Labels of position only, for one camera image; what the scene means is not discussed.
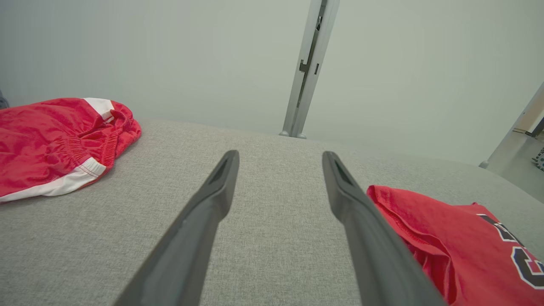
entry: red t-shirt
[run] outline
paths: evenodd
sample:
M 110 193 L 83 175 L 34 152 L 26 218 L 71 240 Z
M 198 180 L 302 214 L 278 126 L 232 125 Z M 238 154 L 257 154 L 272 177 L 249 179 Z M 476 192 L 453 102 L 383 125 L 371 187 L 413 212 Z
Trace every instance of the red t-shirt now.
M 485 207 L 385 186 L 367 194 L 450 305 L 544 305 L 544 265 Z

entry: white stripe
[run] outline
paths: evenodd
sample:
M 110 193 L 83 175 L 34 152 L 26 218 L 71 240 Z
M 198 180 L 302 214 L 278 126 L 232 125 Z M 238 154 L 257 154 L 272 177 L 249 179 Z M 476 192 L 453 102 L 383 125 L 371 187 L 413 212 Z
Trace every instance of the white stripe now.
M 94 108 L 94 110 L 102 116 L 102 119 L 111 121 L 113 118 L 110 111 L 113 109 L 111 100 L 99 99 L 99 98 L 84 98 L 87 103 Z
M 14 193 L 6 194 L 0 197 L 0 202 L 19 200 L 23 198 L 35 197 L 37 195 L 61 195 L 78 190 L 83 185 L 90 183 L 104 173 L 106 167 L 94 158 L 89 158 L 80 166 L 77 166 L 70 173 L 64 175 L 49 183 L 33 186 Z

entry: textured upholstery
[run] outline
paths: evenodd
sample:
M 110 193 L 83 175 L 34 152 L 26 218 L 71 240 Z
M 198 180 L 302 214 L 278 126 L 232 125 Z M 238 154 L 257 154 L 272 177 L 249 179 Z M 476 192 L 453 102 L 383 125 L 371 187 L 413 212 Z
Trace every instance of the textured upholstery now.
M 108 305 L 223 153 L 240 152 L 229 215 L 201 305 L 360 305 L 321 155 L 333 150 L 366 190 L 485 205 L 544 258 L 544 205 L 487 170 L 456 162 L 170 121 L 142 137 L 101 181 L 59 197 L 0 205 L 0 305 Z

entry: white wall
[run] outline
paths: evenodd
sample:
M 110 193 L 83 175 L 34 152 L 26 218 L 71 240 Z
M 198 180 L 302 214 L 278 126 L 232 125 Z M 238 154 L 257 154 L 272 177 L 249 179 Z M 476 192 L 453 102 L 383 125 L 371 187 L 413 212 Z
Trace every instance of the white wall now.
M 304 133 L 471 164 L 544 81 L 542 0 L 342 0 Z
M 137 118 L 281 132 L 310 0 L 7 0 L 12 106 L 103 97 Z

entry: clothing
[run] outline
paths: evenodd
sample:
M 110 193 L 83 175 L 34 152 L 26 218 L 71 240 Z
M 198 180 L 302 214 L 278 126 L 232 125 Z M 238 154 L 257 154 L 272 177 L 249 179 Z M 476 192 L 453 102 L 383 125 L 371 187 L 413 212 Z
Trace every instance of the clothing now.
M 0 111 L 0 202 L 96 182 L 141 135 L 115 101 L 64 98 Z
M 544 265 L 485 207 L 384 186 L 367 194 L 450 305 L 544 305 Z

